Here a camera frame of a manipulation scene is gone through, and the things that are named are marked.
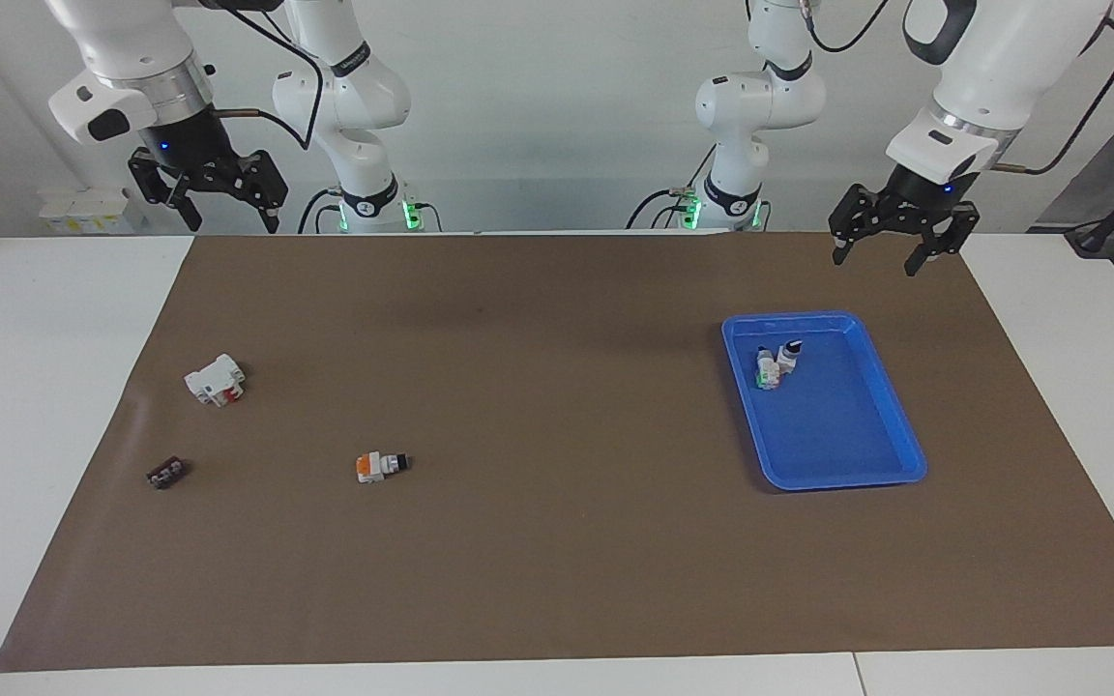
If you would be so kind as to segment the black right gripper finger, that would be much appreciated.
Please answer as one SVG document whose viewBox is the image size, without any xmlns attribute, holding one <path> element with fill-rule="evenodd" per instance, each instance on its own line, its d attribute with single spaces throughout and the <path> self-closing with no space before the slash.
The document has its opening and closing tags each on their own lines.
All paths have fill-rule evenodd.
<svg viewBox="0 0 1114 696">
<path fill-rule="evenodd" d="M 180 171 L 180 177 L 174 184 L 163 179 L 163 167 L 158 159 L 146 147 L 137 147 L 128 159 L 128 169 L 136 182 L 141 197 L 150 204 L 163 204 L 169 210 L 177 212 L 183 223 L 190 232 L 198 232 L 203 224 L 197 207 L 190 202 L 190 177 Z"/>
<path fill-rule="evenodd" d="M 229 161 L 226 173 L 231 197 L 250 204 L 268 235 L 278 233 L 278 212 L 286 203 L 290 188 L 273 156 L 265 150 L 251 153 Z"/>
</svg>

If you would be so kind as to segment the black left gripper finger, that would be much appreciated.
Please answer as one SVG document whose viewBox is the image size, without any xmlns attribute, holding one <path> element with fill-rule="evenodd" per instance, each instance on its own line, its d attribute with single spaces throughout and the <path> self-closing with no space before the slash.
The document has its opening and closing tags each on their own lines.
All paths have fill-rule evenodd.
<svg viewBox="0 0 1114 696">
<path fill-rule="evenodd" d="M 840 266 L 848 259 L 850 251 L 856 242 L 864 241 L 872 235 L 892 232 L 889 228 L 888 208 L 883 204 L 888 202 L 886 187 L 880 190 L 871 190 L 862 184 L 854 184 L 841 195 L 836 203 L 836 207 L 828 217 L 828 226 L 836 242 L 832 251 L 832 259 L 836 266 Z"/>
<path fill-rule="evenodd" d="M 925 261 L 959 254 L 981 215 L 976 203 L 962 200 L 949 210 L 909 210 L 903 218 L 909 224 L 906 232 L 921 239 L 903 264 L 907 276 L 915 276 Z"/>
</svg>

